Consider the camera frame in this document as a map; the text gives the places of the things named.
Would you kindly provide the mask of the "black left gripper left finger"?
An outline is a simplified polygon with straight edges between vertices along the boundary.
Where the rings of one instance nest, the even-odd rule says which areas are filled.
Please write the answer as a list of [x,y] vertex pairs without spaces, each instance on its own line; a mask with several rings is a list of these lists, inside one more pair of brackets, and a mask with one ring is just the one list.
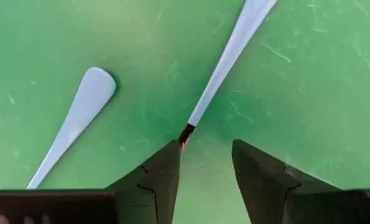
[[172,224],[179,185],[180,142],[172,140],[107,187],[118,224]]

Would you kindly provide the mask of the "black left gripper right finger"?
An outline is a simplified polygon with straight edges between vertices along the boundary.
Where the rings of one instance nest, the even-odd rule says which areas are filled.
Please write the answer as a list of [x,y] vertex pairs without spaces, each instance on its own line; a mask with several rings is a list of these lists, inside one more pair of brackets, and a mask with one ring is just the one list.
[[341,190],[236,139],[235,177],[252,224],[356,224],[366,195]]

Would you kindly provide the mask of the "blue handled fork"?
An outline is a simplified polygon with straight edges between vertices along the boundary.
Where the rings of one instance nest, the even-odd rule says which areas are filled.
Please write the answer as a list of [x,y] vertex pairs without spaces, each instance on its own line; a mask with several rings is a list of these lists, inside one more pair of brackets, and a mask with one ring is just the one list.
[[115,90],[116,82],[104,69],[91,67],[85,72],[64,122],[27,189],[38,188],[60,158],[101,112]]
[[278,0],[245,0],[222,55],[200,99],[193,109],[187,121],[187,125],[178,138],[180,151],[183,151],[186,147],[193,131],[200,122],[219,87],[247,46],[249,40],[256,33],[257,29],[277,1]]

